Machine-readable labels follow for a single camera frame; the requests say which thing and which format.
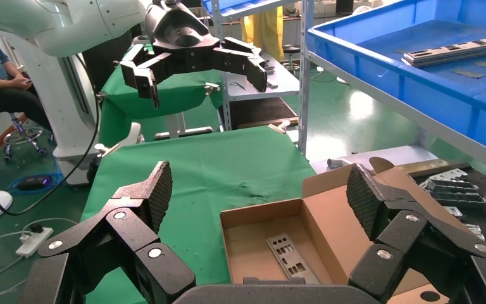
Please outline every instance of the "metal shelving rack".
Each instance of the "metal shelving rack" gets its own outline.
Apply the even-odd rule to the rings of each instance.
[[[244,16],[253,15],[262,11],[276,8],[285,4],[296,2],[296,0],[264,0],[256,4],[240,4],[237,8],[220,9],[220,0],[211,0],[213,26],[215,28],[215,37],[223,39],[222,23],[238,20]],[[252,84],[248,83],[245,76],[236,75],[227,72],[221,72],[223,79],[223,116],[226,130],[232,130],[232,120],[230,116],[230,102],[242,101],[258,98],[274,98],[299,93],[299,80],[287,71],[282,64],[275,60],[269,54],[262,56],[269,60],[269,65],[275,67],[275,73],[268,75],[272,81],[278,84],[276,89],[267,88],[265,92],[259,92]],[[238,82],[245,87],[240,88],[237,85],[230,85],[232,82]]]
[[[398,112],[403,117],[412,121],[419,126],[419,131],[411,146],[417,146],[418,154],[421,150],[427,150],[429,147],[429,137],[427,132],[439,136],[444,141],[455,146],[457,149],[469,154],[474,159],[484,163],[486,165],[486,146],[476,142],[455,130],[450,129],[444,124],[428,117],[422,112],[414,109],[410,105],[404,103],[403,101],[392,97],[391,95],[369,85],[368,83],[358,79],[357,77],[351,75],[330,63],[329,61],[317,56],[316,54],[308,51],[306,47],[305,36],[307,31],[313,26],[313,6],[314,0],[306,0],[302,2],[302,29],[301,29],[301,69],[300,69],[300,88],[299,93],[299,104],[300,104],[300,114],[299,114],[299,149],[305,155],[306,154],[306,133],[308,126],[308,104],[309,104],[309,82],[310,82],[310,64],[315,63],[316,65],[323,67],[326,71],[334,74],[347,81],[353,87],[356,87],[360,91],[366,93],[372,98],[376,99],[380,103],[391,107],[396,112]],[[398,153],[402,150],[402,147],[398,147]],[[428,160],[427,157],[431,157],[431,153],[426,153],[420,160]],[[319,161],[320,166],[326,164],[326,160]]]

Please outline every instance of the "yellow object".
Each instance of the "yellow object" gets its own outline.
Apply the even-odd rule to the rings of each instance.
[[[243,41],[264,49],[276,60],[284,59],[284,51],[282,51],[284,19],[281,6],[243,17],[241,24]]]

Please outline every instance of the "green tablecloth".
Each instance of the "green tablecloth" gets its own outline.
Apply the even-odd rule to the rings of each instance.
[[[82,220],[96,214],[120,186],[143,181],[168,160],[173,194],[159,235],[195,272],[198,284],[228,283],[219,213],[301,197],[314,175],[287,135],[268,127],[212,133],[119,149],[101,162]],[[87,302],[142,303],[125,274],[107,274]]]
[[[158,85],[160,107],[154,110],[150,99],[139,98],[137,90],[124,84],[120,65],[102,88],[107,96],[101,109],[99,142],[114,146],[129,134],[133,120],[176,114],[195,108],[206,98],[204,84],[221,84],[216,70],[172,75]],[[212,92],[211,103],[223,103],[222,91]]]

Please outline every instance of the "blue plastic crate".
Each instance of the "blue plastic crate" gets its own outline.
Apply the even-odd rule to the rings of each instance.
[[[486,146],[486,68],[474,64],[486,56],[421,69],[401,61],[405,51],[483,38],[486,0],[403,0],[315,26],[306,42],[330,63]]]
[[[219,9],[221,15],[226,15],[234,10],[244,10],[248,7],[262,5],[263,2],[269,3],[268,0],[219,0]],[[202,5],[208,13],[213,16],[213,3],[211,0],[202,0]]]

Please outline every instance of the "cardboard box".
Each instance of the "cardboard box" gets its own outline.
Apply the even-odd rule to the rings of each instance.
[[[242,283],[244,277],[287,279],[266,243],[268,238],[287,233],[322,284],[347,284],[349,274],[372,244],[347,203],[347,177],[353,166],[305,179],[300,199],[221,212],[232,282]],[[409,191],[434,217],[471,233],[398,168],[374,178]],[[423,275],[409,270],[389,303],[427,303],[420,298],[424,291],[436,292]],[[434,303],[447,301],[441,295]]]

